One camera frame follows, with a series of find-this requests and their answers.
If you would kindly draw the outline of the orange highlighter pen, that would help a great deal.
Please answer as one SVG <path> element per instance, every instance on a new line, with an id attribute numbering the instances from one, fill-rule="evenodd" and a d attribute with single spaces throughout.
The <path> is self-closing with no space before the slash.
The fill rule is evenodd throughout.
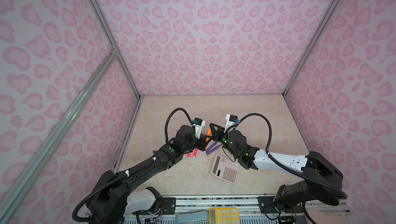
<path id="1" fill-rule="evenodd" d="M 206 135 L 206 142 L 211 141 L 211 136 L 212 136 L 212 131 L 211 131 L 211 129 L 209 129 L 207 132 L 207 135 Z"/>

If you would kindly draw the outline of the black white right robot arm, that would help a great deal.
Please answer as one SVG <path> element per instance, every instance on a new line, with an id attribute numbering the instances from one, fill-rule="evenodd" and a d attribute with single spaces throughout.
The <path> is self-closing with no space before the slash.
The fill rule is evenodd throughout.
<path id="1" fill-rule="evenodd" d="M 268 147 L 260 149 L 247 144 L 247 139 L 236 126 L 224 128 L 210 124 L 211 139 L 228 151 L 233 161 L 249 170 L 272 170 L 291 174 L 301 180 L 292 185 L 281 185 L 273 199 L 273 206 L 285 211 L 308 201 L 318 200 L 337 206 L 346 200 L 342 191 L 343 174 L 325 157 L 317 152 L 308 155 L 272 153 Z"/>

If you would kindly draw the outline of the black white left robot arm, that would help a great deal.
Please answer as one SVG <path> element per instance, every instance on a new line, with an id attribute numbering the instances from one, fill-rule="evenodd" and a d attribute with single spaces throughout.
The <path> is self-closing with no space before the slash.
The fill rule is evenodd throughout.
<path id="1" fill-rule="evenodd" d="M 164 211 L 162 196 L 149 186 L 136 191 L 140 185 L 156 174 L 170 169 L 180 162 L 186 153 L 198 149 L 204 151 L 210 141 L 211 132 L 196 137 L 192 126 L 181 126 L 176 136 L 164 144 L 145 161 L 120 172 L 105 172 L 86 197 L 84 205 L 91 215 L 89 224 L 119 224 L 124 214 L 147 211 L 160 215 Z"/>

